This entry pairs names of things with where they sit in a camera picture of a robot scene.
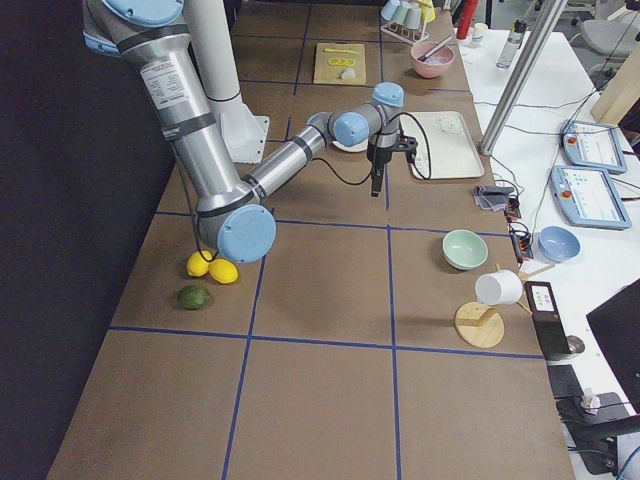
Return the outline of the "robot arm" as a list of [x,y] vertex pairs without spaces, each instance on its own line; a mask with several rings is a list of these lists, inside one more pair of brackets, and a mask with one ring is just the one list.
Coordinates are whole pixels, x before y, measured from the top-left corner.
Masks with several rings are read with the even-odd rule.
[[378,84],[369,101],[319,112],[269,156],[258,144],[267,119],[242,100],[225,7],[220,1],[86,1],[89,49],[129,62],[141,76],[165,140],[196,193],[196,238],[236,263],[264,257],[276,237],[266,198],[327,146],[366,144],[378,194],[393,153],[415,154],[401,131],[401,86]]

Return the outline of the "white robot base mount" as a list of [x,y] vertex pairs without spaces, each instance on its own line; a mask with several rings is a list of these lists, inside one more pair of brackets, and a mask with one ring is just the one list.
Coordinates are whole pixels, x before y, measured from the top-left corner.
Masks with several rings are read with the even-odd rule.
[[234,163],[258,164],[262,161],[270,126],[268,116],[256,116],[240,102],[223,108],[219,126]]

